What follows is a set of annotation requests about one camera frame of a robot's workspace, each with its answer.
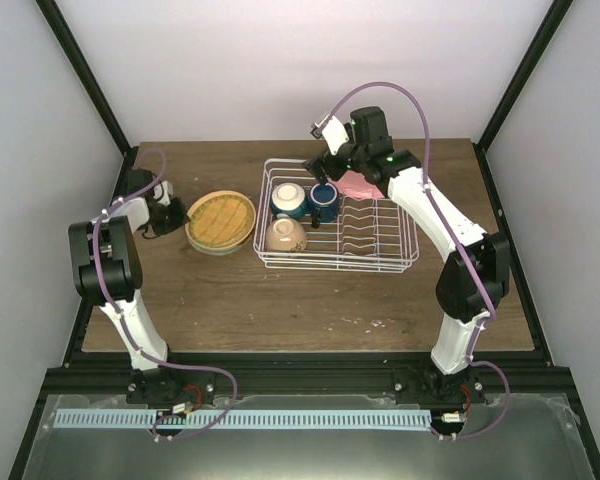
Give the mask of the pink plate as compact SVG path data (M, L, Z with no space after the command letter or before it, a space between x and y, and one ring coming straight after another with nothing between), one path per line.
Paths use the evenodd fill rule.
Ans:
M344 175L334 181L338 191L355 199L383 199L385 195L375 186L368 183L361 173L347 170Z

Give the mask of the dark blue mug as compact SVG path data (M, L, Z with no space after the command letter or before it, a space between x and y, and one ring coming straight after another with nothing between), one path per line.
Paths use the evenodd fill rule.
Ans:
M339 213L339 192L331 183L316 184L308 194L311 227L318 229L324 223L337 220Z

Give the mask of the bamboo pattern plate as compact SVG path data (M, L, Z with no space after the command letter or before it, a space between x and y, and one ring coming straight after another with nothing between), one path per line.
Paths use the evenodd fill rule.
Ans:
M193 227L195 238L208 242L229 241L238 236L240 231L254 228L256 222L256 209L252 201L232 190L204 195L194 202L187 215L187 226Z

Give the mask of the cream and blue bowl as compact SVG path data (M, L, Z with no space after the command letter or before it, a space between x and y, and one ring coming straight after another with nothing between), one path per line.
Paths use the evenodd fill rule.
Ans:
M292 218L300 220L308 210L305 190L296 183L280 184L271 193L270 207L276 219Z

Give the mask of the cream shallow bowl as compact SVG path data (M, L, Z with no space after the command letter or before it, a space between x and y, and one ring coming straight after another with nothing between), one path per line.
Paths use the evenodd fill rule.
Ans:
M302 252L307 246L307 233L304 227L293 218L280 218L273 221L265 233L265 248L273 252Z

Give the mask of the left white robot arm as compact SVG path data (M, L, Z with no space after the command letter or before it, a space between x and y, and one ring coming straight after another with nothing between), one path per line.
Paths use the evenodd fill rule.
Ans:
M68 228L72 276L77 293L100 308L126 347L132 369L129 399L171 404L184 392L184 379L164 364L171 350L157 333L141 294L143 273L134 240L138 230L161 236L185 223L181 200L167 181L145 169L130 171L121 196L95 220Z

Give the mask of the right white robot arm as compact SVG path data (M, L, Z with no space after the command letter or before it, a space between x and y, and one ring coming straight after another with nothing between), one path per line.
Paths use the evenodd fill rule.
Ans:
M443 311L431 366L420 374L427 396L445 403L461 391L463 372L488 321L509 292L510 244L464 215L429 179L412 152L394 147L386 116L377 106L353 111L343 123L333 115L313 124L322 153L305 169L320 184L348 172L404 210L429 237L443 261L435 295Z

